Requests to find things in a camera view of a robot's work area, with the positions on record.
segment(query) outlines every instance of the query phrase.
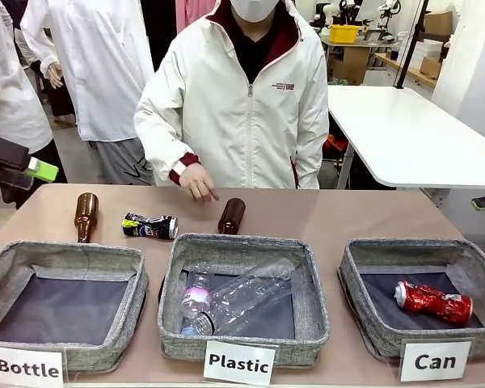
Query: white jacket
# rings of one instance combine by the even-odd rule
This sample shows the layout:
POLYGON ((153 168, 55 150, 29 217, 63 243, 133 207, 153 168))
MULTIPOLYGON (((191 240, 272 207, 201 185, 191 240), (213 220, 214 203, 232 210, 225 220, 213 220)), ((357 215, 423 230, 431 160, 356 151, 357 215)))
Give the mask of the white jacket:
POLYGON ((0 3, 0 137, 27 147, 33 154, 50 143, 52 130, 19 63, 11 30, 2 20, 3 12, 0 3))
POLYGON ((207 17, 171 43, 135 115, 145 158, 157 184, 199 157, 221 188, 319 188, 327 139, 327 67, 320 39, 283 0, 298 28, 297 43, 249 85, 225 29, 207 17))
POLYGON ((137 0, 29 0, 21 27, 43 74, 61 62, 81 139, 137 137, 133 115, 154 74, 137 0))

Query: gray pants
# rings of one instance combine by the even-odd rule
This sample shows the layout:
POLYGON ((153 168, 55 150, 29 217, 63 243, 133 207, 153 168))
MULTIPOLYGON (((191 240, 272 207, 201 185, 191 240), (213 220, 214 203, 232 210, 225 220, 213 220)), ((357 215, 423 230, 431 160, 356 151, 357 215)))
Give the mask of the gray pants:
POLYGON ((153 168, 138 138, 89 143, 99 159, 105 183, 150 186, 154 182, 153 168))

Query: hand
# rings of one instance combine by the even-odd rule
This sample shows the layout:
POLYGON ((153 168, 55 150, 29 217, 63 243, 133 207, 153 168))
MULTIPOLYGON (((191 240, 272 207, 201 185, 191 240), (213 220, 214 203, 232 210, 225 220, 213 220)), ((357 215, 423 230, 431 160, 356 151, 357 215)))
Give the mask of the hand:
POLYGON ((61 64, 59 62, 51 63, 48 66, 48 80, 54 89, 63 86, 63 70, 61 69, 61 64))
POLYGON ((179 177, 179 185, 188 188, 192 198, 199 202, 210 202, 212 198, 219 200, 216 184, 210 178, 209 173, 199 163, 187 166, 179 177))

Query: basket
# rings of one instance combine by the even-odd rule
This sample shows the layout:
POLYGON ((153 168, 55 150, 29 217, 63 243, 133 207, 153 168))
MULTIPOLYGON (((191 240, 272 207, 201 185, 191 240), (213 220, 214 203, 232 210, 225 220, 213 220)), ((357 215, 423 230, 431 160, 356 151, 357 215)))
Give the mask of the basket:
POLYGON ((158 329, 164 356, 185 361, 203 361, 209 340, 232 344, 272 346, 275 366, 310 368, 318 350, 329 337, 329 320, 318 270, 312 250, 303 242, 281 238, 228 236, 222 234, 182 234, 171 251, 160 307, 158 329), (291 277, 290 313, 271 312, 269 331, 260 336, 238 332, 238 336, 181 335, 183 292, 192 265, 208 268, 216 276, 238 276, 256 264, 272 258, 287 258, 297 264, 291 277), (289 316, 291 324, 282 322, 289 316), (292 336, 279 335, 289 326, 292 336))
POLYGON ((134 249, 13 242, 0 253, 0 347, 65 350, 68 372, 111 371, 133 337, 148 281, 134 249))
POLYGON ((338 24, 331 25, 331 43, 347 43, 352 44, 356 41, 359 26, 340 26, 338 24))
POLYGON ((403 340, 474 338, 473 358, 485 357, 485 255, 462 240, 351 240, 340 266, 342 284, 361 325, 367 349, 378 359, 398 358, 403 340), (401 310, 398 281, 460 293, 474 301, 467 327, 401 310))

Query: white table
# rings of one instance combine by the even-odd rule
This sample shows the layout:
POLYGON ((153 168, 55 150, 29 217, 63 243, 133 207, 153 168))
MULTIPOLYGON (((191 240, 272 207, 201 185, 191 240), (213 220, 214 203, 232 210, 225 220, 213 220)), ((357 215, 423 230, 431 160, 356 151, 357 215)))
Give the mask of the white table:
POLYGON ((394 188, 485 189, 485 137, 410 89, 329 86, 329 112, 372 176, 394 188))

